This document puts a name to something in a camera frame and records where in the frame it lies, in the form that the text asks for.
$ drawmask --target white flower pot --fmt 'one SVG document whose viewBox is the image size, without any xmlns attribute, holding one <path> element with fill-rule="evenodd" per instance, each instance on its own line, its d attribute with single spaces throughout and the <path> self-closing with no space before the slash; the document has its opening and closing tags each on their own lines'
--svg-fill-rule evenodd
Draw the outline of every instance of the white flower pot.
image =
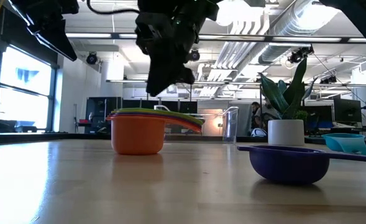
<svg viewBox="0 0 366 224">
<path fill-rule="evenodd" d="M 303 120 L 286 119 L 269 121 L 268 143 L 279 146 L 304 146 Z"/>
</svg>

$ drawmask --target wall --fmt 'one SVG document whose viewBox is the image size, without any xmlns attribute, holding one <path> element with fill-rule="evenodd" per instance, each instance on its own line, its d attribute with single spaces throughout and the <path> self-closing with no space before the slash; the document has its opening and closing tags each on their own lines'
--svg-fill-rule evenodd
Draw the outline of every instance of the wall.
<svg viewBox="0 0 366 224">
<path fill-rule="evenodd" d="M 123 92 L 123 83 L 108 83 L 106 82 L 110 73 L 113 73 L 110 69 L 109 62 L 103 62 L 101 65 L 101 96 L 106 97 L 121 97 Z"/>
<path fill-rule="evenodd" d="M 199 100 L 198 109 L 223 109 L 229 107 L 229 102 L 224 100 Z"/>
<path fill-rule="evenodd" d="M 101 96 L 101 74 L 79 59 L 59 56 L 58 65 L 53 129 L 74 133 L 74 105 L 77 119 L 85 119 L 87 98 Z"/>
</svg>

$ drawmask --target window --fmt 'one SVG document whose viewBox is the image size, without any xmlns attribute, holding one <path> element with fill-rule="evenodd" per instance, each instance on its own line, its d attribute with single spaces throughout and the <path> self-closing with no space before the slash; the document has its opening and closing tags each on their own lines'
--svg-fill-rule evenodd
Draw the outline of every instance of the window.
<svg viewBox="0 0 366 224">
<path fill-rule="evenodd" d="M 8 47 L 0 73 L 0 119 L 17 121 L 16 126 L 50 128 L 52 75 L 51 66 Z"/>
<path fill-rule="evenodd" d="M 48 98 L 0 89 L 0 119 L 17 121 L 17 126 L 46 128 Z"/>
<path fill-rule="evenodd" d="M 49 65 L 11 47 L 3 53 L 1 83 L 49 95 L 51 78 Z"/>
</svg>

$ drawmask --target table surface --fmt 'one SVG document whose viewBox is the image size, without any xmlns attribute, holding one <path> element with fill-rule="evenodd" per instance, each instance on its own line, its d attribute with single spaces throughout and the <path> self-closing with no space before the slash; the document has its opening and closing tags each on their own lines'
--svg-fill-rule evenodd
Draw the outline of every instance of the table surface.
<svg viewBox="0 0 366 224">
<path fill-rule="evenodd" d="M 292 187 L 233 145 L 168 143 L 154 156 L 102 140 L 3 145 L 0 223 L 366 223 L 366 163 L 331 160 L 322 180 Z"/>
</svg>

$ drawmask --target monitor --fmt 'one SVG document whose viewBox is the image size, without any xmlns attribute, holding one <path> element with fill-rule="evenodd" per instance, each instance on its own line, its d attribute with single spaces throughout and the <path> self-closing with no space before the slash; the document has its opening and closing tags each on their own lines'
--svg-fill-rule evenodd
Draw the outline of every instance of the monitor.
<svg viewBox="0 0 366 224">
<path fill-rule="evenodd" d="M 305 106 L 302 110 L 308 113 L 307 128 L 333 127 L 332 106 Z"/>
<path fill-rule="evenodd" d="M 336 122 L 362 122 L 360 101 L 334 99 L 333 103 Z"/>
<path fill-rule="evenodd" d="M 140 100 L 123 100 L 122 108 L 140 108 Z"/>
<path fill-rule="evenodd" d="M 178 102 L 177 101 L 163 101 L 161 102 L 163 106 L 166 106 L 170 111 L 178 112 Z"/>
<path fill-rule="evenodd" d="M 141 101 L 141 108 L 153 109 L 153 107 L 157 106 L 157 105 L 159 105 L 158 100 L 142 100 Z"/>
<path fill-rule="evenodd" d="M 180 102 L 181 113 L 198 113 L 198 102 L 194 101 L 181 101 Z"/>
</svg>

